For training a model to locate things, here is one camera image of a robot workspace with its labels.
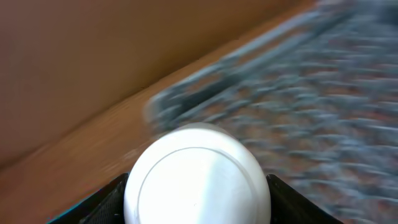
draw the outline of brown wall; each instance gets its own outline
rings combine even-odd
[[[0,164],[296,2],[0,1]]]

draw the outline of white round object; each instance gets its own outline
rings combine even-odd
[[[148,147],[127,180],[127,224],[269,223],[268,184],[253,155],[224,130],[189,124]]]

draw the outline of brown wooden surface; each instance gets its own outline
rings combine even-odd
[[[285,11],[3,170],[1,223],[43,223],[131,169],[151,143],[142,120],[151,96],[310,6],[302,3]]]
[[[0,164],[298,2],[0,1]]]

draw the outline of floor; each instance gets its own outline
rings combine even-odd
[[[47,222],[129,171],[153,141],[142,119],[142,109],[150,97],[310,7],[303,3],[261,24],[3,170],[2,222]]]

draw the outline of wooden floor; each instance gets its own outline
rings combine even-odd
[[[3,170],[1,223],[49,221],[129,171],[152,142],[142,119],[142,109],[150,97],[311,6],[303,3],[261,24]]]

